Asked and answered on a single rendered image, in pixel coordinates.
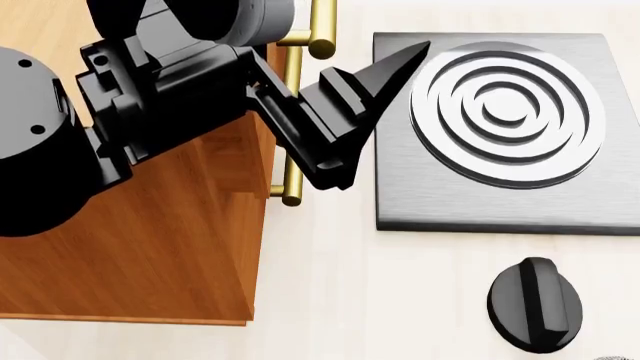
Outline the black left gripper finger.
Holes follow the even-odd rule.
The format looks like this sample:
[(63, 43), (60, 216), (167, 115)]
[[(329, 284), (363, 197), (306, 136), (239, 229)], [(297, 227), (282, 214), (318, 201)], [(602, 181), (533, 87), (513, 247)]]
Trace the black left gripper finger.
[(300, 90), (300, 106), (316, 131), (304, 149), (305, 174), (314, 188), (350, 188), (360, 155), (381, 116), (428, 55), (431, 42), (405, 47), (355, 73), (330, 67), (317, 83)]
[(351, 187), (348, 167), (330, 152), (309, 111), (300, 101), (283, 97), (276, 89), (262, 86), (248, 86), (246, 97), (249, 109), (261, 116), (314, 188), (344, 191)]

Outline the wooden cabinet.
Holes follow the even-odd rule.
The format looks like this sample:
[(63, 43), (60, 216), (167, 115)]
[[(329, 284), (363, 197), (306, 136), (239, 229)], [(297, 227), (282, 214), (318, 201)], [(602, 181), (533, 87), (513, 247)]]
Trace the wooden cabinet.
[[(80, 50), (100, 41), (86, 0), (0, 0), (0, 28), (58, 20), (49, 40), (78, 119)], [(285, 52), (259, 48), (276, 74)], [(132, 168), (65, 223), (0, 236), (0, 319), (242, 326), (254, 318), (275, 137), (252, 111)]]

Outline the brushed steel stove plate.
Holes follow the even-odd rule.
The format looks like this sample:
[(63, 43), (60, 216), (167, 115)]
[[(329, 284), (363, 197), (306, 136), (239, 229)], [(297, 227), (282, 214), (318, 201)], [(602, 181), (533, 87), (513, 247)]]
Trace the brushed steel stove plate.
[[(603, 35), (378, 32), (380, 60), (423, 41), (428, 55), (376, 128), (379, 230), (640, 236), (640, 121)], [(424, 146), (413, 125), (410, 92), (425, 63), (454, 47), (504, 41), (568, 62), (604, 104), (604, 144), (589, 167), (558, 185), (498, 188), (451, 170)]]

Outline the silver spiral stove burner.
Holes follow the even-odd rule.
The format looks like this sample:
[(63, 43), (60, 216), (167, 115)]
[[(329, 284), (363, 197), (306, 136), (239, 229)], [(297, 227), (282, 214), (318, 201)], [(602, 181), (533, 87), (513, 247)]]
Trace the silver spiral stove burner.
[(547, 188), (594, 161), (604, 104), (568, 62), (504, 41), (464, 44), (428, 60), (410, 92), (413, 128), (442, 164), (498, 188)]

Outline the black stove knob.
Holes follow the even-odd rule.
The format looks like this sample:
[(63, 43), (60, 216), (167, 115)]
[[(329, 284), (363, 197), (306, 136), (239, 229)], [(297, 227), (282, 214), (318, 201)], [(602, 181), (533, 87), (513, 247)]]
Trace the black stove knob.
[(486, 307), (498, 334), (528, 353), (562, 350), (583, 322), (581, 299), (552, 260), (527, 257), (500, 272), (489, 288)]

